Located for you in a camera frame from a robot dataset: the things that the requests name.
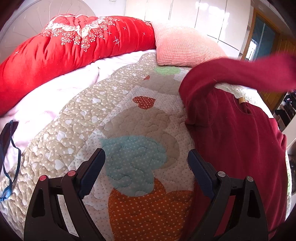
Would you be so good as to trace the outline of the dark red sweater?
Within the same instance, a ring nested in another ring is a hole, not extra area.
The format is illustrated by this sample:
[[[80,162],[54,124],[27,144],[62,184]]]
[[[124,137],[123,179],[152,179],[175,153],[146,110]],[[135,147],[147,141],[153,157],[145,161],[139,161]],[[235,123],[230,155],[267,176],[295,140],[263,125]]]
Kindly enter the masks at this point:
[[[255,180],[273,237],[287,212],[287,138],[261,108],[217,88],[220,83],[245,86],[249,63],[220,58],[199,64],[185,76],[179,94],[195,149],[217,171]]]

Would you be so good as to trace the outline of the white bed sheet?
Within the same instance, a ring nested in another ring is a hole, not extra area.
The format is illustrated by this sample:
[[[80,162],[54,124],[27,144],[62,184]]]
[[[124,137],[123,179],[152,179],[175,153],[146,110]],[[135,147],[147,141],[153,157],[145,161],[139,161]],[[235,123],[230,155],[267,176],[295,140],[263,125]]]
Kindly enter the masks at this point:
[[[97,60],[85,67],[56,77],[27,94],[15,107],[1,117],[1,128],[11,120],[18,126],[1,168],[10,170],[31,140],[50,123],[60,110],[79,92],[108,78],[117,69],[136,63],[145,51]]]

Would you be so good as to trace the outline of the heart patterned quilt bedspread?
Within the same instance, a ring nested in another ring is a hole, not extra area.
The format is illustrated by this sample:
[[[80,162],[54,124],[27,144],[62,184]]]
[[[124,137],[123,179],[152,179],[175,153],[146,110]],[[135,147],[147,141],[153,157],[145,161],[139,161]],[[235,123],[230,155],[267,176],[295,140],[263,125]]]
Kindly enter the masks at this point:
[[[24,240],[40,176],[63,177],[98,148],[105,163],[82,201],[104,240],[190,240],[211,203],[187,160],[195,144],[179,88],[191,69],[158,66],[156,54],[146,53],[72,98],[20,155],[13,192],[1,202],[3,240]],[[250,88],[217,84],[248,102],[240,87]],[[234,200],[216,236],[225,232]],[[69,233],[77,235],[64,197],[58,201]]]

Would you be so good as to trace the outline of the white shelf unit with clutter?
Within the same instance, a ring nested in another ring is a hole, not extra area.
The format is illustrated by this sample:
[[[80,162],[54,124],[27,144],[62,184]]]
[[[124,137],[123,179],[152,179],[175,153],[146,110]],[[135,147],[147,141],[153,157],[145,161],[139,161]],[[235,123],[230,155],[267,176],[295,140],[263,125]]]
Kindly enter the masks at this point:
[[[273,116],[280,131],[287,137],[287,149],[289,149],[295,142],[295,90],[286,93]]]

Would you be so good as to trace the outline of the teal glass door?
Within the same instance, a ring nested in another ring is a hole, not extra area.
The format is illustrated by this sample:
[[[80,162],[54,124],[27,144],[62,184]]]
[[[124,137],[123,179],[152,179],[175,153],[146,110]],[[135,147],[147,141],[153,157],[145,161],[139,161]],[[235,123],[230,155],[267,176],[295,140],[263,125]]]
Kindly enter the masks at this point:
[[[256,17],[245,60],[253,61],[271,53],[276,37],[274,29],[261,17]]]

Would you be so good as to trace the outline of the red embroidered bolster pillow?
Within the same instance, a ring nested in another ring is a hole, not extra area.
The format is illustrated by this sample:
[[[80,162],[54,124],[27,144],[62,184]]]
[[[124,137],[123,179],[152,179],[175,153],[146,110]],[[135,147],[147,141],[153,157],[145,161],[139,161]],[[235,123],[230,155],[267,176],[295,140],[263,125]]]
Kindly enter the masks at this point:
[[[46,82],[105,57],[155,49],[151,23],[128,16],[58,15],[1,63],[1,115]]]

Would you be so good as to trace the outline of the wooden door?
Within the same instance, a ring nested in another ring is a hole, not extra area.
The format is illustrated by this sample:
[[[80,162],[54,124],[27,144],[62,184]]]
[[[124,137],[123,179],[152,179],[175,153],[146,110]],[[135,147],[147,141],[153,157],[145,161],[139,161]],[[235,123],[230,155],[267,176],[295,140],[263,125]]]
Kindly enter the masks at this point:
[[[259,10],[251,11],[251,25],[243,49],[242,60],[245,60],[252,37],[255,19],[261,17],[276,32],[273,48],[269,55],[257,58],[247,64],[247,80],[243,84],[259,92],[270,111],[274,112],[286,93],[295,89],[295,39],[280,33],[279,27]]]

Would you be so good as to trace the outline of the pink checked pillow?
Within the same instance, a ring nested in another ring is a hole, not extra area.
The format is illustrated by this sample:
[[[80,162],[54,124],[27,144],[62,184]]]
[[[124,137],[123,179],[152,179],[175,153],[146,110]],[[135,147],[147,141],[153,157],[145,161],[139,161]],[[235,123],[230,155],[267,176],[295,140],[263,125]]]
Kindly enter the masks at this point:
[[[195,67],[227,55],[218,43],[196,29],[169,22],[152,22],[158,65]]]

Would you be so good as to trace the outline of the round grey headboard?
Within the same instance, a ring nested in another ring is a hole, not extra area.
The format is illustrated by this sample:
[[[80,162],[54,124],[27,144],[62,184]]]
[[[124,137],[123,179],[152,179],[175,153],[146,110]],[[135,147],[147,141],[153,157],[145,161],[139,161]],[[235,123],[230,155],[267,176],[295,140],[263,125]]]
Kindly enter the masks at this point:
[[[1,62],[22,42],[41,33],[53,17],[63,14],[95,15],[84,1],[24,1],[1,30]]]

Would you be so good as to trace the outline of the white glossy wardrobe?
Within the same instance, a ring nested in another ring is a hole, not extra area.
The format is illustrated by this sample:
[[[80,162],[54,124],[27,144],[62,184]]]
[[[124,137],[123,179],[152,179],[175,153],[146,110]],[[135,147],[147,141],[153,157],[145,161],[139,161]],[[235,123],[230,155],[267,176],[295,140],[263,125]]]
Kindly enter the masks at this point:
[[[125,15],[145,21],[195,28],[238,58],[247,31],[251,1],[127,1]]]

